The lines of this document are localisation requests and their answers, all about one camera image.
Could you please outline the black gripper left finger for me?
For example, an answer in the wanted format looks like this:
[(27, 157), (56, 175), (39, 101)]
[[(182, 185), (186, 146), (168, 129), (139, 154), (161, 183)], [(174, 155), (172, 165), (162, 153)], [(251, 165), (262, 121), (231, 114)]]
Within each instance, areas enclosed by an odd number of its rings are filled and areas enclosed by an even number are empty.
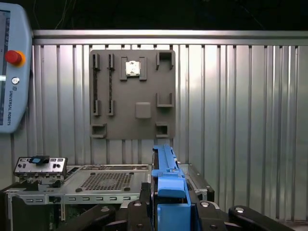
[(58, 231), (152, 231), (150, 219), (149, 183), (141, 184), (138, 200), (131, 201), (126, 207), (98, 204), (80, 216), (67, 221), (57, 228)]

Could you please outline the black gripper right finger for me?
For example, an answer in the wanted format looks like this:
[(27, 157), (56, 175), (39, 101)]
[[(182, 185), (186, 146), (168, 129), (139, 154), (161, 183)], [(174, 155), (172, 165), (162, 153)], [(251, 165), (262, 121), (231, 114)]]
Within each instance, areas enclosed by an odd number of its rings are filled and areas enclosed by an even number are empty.
[(217, 204), (199, 201), (192, 204), (194, 231), (270, 231), (270, 218), (246, 207), (236, 205), (226, 213)]

